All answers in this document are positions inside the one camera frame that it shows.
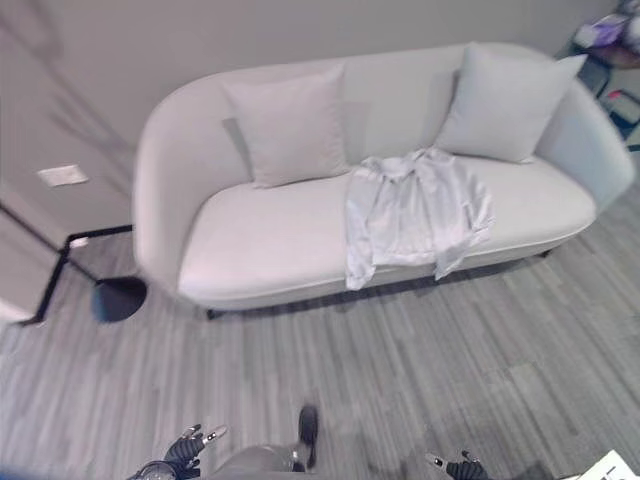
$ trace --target white pillow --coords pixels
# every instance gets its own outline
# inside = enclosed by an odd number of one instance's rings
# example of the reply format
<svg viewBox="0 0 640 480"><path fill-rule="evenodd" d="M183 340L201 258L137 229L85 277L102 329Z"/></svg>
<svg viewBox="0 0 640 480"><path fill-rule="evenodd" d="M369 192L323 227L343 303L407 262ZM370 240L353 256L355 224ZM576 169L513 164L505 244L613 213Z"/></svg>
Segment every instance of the white pillow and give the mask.
<svg viewBox="0 0 640 480"><path fill-rule="evenodd" d="M438 148L510 162L531 161L586 55L553 62L470 44Z"/></svg>
<svg viewBox="0 0 640 480"><path fill-rule="evenodd" d="M262 84L226 84L258 187L349 170L342 134L344 65Z"/></svg>

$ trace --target sofa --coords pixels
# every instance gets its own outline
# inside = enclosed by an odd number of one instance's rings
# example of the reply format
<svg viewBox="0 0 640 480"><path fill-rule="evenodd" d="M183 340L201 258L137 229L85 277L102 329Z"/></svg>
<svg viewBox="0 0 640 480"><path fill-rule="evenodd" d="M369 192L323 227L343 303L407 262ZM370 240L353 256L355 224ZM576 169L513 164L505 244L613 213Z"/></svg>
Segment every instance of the sofa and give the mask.
<svg viewBox="0 0 640 480"><path fill-rule="evenodd" d="M544 58L512 44L507 55ZM447 115L464 45L343 59L351 164L433 143ZM247 148L221 82L273 81L326 61L211 75L164 99L143 131L133 217L135 256L170 294L243 310L345 290L344 204L350 173L254 188ZM632 160L592 95L575 81L520 165L459 157L490 189L491 238L459 269L546 252L587 228L633 181ZM431 275L433 265L379 268L370 285Z"/></svg>

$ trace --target floor lamp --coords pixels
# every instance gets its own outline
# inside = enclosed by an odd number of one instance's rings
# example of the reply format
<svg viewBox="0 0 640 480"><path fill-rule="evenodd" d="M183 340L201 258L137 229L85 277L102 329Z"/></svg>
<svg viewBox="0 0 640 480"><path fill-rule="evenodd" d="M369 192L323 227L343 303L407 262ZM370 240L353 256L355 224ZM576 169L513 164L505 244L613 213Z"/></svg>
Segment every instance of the floor lamp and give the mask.
<svg viewBox="0 0 640 480"><path fill-rule="evenodd" d="M0 212L5 213L46 248L60 254L60 250L49 239L2 202ZM66 261L93 283L91 310L98 321L110 323L124 320L144 303L147 285L141 279L132 276L98 278L75 260L67 258Z"/></svg>

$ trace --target sofa armrest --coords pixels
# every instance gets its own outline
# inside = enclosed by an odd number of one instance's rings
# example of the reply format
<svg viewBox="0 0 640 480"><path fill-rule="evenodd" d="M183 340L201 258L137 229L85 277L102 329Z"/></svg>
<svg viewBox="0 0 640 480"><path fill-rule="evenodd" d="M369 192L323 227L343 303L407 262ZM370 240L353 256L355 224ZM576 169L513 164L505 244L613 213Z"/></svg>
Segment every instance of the sofa armrest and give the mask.
<svg viewBox="0 0 640 480"><path fill-rule="evenodd" d="M635 177L635 166L622 138L577 81L547 127L536 154L585 187L598 211L611 205Z"/></svg>
<svg viewBox="0 0 640 480"><path fill-rule="evenodd" d="M177 90L143 131L133 194L134 252L146 276L175 294L184 250L202 204L250 181L225 128L227 106L212 77Z"/></svg>

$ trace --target black shoe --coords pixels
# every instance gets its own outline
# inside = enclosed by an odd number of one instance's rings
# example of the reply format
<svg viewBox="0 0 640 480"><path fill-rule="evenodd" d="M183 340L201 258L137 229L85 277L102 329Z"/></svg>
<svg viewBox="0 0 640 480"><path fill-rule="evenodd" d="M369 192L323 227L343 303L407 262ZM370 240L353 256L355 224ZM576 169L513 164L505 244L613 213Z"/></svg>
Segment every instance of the black shoe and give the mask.
<svg viewBox="0 0 640 480"><path fill-rule="evenodd" d="M313 468L316 464L316 441L318 440L318 409L313 405L305 405L300 410L298 418L298 438L300 442L309 447L309 460L307 468Z"/></svg>

